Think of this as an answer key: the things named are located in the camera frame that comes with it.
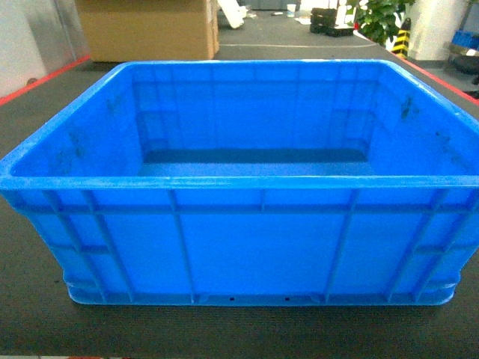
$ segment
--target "crate bottom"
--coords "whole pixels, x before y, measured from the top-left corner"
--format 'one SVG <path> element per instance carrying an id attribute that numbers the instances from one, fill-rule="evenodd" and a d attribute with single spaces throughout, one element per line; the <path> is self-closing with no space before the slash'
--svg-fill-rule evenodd
<path id="1" fill-rule="evenodd" d="M 160 150 L 139 176 L 370 176 L 358 150 Z"/>
<path id="2" fill-rule="evenodd" d="M 315 306 L 399 306 L 440 305 L 454 296 L 455 286 L 427 292 L 419 298 L 409 293 L 394 294 L 323 294 L 308 295 L 194 295 L 187 294 L 135 294 L 130 300 L 126 293 L 101 295 L 91 289 L 68 287 L 70 297 L 80 304 L 109 305 L 165 305 L 165 306 L 217 306 L 217 307 L 315 307 Z"/>

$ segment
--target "blue bin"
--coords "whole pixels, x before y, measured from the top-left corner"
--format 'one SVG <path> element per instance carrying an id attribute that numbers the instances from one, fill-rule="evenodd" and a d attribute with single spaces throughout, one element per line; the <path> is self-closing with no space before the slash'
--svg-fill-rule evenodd
<path id="1" fill-rule="evenodd" d="M 456 31 L 452 43 L 469 49 L 479 48 L 479 34 L 471 31 Z"/>
<path id="2" fill-rule="evenodd" d="M 83 304 L 450 300 L 479 123 L 386 61 L 122 64 L 0 162 Z"/>

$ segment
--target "red edge strip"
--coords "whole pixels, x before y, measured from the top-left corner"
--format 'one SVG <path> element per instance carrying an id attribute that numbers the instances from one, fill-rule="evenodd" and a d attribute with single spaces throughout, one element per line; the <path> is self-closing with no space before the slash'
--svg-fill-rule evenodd
<path id="1" fill-rule="evenodd" d="M 83 63 L 83 62 L 85 62 L 89 59 L 90 59 L 90 55 L 86 55 L 86 56 L 80 58 L 79 60 L 77 60 L 75 62 L 72 62 L 71 64 L 68 64 L 65 67 L 62 67 L 61 69 L 56 70 L 53 73 L 50 73 L 49 75 L 46 75 L 46 76 L 42 77 L 41 79 L 35 81 L 31 85 L 27 85 L 24 88 L 20 88 L 18 91 L 15 91 L 15 92 L 11 93 L 10 95 L 0 97 L 0 106 L 4 105 L 7 102 L 10 102 L 12 99 L 17 98 L 18 96 L 23 95 L 24 93 L 29 92 L 32 88 L 36 88 L 37 86 L 40 86 L 41 84 L 44 84 L 45 82 L 49 81 L 50 79 L 53 79 L 54 77 L 66 72 L 70 69 L 73 69 L 75 66 L 80 65 L 81 63 Z"/>
<path id="2" fill-rule="evenodd" d="M 417 65 L 414 65 L 412 62 L 410 61 L 407 61 L 403 58 L 400 58 L 401 60 L 403 60 L 404 62 L 406 62 L 410 67 L 412 67 L 413 69 L 419 71 L 420 73 L 422 73 L 423 75 L 426 75 L 427 77 L 429 77 L 430 79 L 436 81 L 437 83 L 441 84 L 442 86 L 444 86 L 445 88 L 453 91 L 454 93 L 458 94 L 459 96 L 461 96 L 463 99 L 467 99 L 468 101 L 474 103 L 475 105 L 479 105 L 479 99 L 475 99 L 474 97 L 472 96 L 469 96 L 468 94 L 462 92 L 459 88 L 456 88 L 454 87 L 453 85 L 451 84 L 448 84 L 447 82 L 445 82 L 444 80 L 441 80 L 439 77 L 437 76 L 434 76 L 432 73 L 429 73 L 427 72 L 426 70 L 424 69 L 421 69 L 419 66 Z"/>

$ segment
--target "table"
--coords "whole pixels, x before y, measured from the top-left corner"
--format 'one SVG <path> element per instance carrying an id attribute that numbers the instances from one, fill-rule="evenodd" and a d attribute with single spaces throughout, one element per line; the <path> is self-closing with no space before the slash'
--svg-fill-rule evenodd
<path id="1" fill-rule="evenodd" d="M 222 27 L 218 59 L 380 58 L 479 118 L 479 107 L 358 37 L 259 13 Z M 0 107 L 0 157 L 114 64 L 85 63 Z M 134 358 L 477 358 L 479 255 L 441 307 L 107 307 L 73 303 L 30 223 L 0 200 L 0 353 Z"/>

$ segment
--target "green leaves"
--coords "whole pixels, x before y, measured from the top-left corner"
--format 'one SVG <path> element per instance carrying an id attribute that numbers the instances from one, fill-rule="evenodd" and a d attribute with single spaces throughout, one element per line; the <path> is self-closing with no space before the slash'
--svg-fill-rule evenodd
<path id="1" fill-rule="evenodd" d="M 396 16 L 402 21 L 401 13 L 406 10 L 407 4 L 413 5 L 415 0 L 369 0 L 363 8 L 359 6 L 360 2 L 361 0 L 348 0 L 347 4 L 356 7 L 356 21 L 361 33 L 384 46 L 386 40 L 389 38 L 392 41 L 399 31 Z"/>

